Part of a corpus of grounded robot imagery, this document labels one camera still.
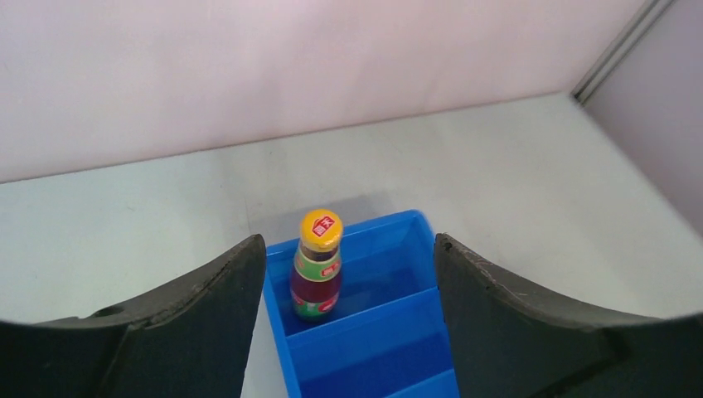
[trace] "storage box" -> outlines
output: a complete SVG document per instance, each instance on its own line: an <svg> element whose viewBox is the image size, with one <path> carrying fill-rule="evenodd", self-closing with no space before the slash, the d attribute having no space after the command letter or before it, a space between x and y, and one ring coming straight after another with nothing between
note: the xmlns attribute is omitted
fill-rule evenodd
<svg viewBox="0 0 703 398"><path fill-rule="evenodd" d="M419 211L347 226L342 290L322 323L293 312L298 240L267 249L264 298L289 396L458 396L433 245Z"/></svg>

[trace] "blue tray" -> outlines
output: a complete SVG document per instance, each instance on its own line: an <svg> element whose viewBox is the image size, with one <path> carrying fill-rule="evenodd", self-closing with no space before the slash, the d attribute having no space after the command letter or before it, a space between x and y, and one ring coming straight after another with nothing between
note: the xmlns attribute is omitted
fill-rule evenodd
<svg viewBox="0 0 703 398"><path fill-rule="evenodd" d="M324 323L293 312L288 277L298 240L267 248L264 298L291 397L458 397L419 211L347 226L342 290Z"/></svg>

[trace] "yellow lid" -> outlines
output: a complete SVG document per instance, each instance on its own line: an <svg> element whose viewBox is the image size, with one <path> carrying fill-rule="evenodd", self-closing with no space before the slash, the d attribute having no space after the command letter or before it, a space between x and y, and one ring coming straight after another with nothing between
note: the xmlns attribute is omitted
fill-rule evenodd
<svg viewBox="0 0 703 398"><path fill-rule="evenodd" d="M300 223L300 239L310 250L330 251L342 239L342 220L327 209L310 211Z"/></svg>

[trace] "bottle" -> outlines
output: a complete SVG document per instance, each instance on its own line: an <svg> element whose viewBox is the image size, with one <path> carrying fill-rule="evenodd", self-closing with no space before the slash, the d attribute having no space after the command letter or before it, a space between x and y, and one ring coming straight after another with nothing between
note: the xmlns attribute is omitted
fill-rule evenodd
<svg viewBox="0 0 703 398"><path fill-rule="evenodd" d="M324 319L339 299L342 287L339 243L343 231L339 216L326 209L310 211L300 223L290 293L295 313L303 320Z"/></svg>

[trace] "bottle label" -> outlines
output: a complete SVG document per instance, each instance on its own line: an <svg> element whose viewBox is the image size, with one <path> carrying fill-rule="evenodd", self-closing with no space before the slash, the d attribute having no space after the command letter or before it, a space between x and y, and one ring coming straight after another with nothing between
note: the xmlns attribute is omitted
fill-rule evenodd
<svg viewBox="0 0 703 398"><path fill-rule="evenodd" d="M342 269L342 259L339 255L339 250L330 260L317 262L305 257L300 247L298 247L294 262L295 270L298 271L298 274L313 282L327 282L337 276L339 270Z"/></svg>
<svg viewBox="0 0 703 398"><path fill-rule="evenodd" d="M335 294L334 297L330 298L328 301L323 303L310 303L298 297L293 290L290 291L293 296L293 305L295 307L295 313L300 318L315 319L321 317L322 315L330 312L334 304L337 303L339 299L339 293Z"/></svg>

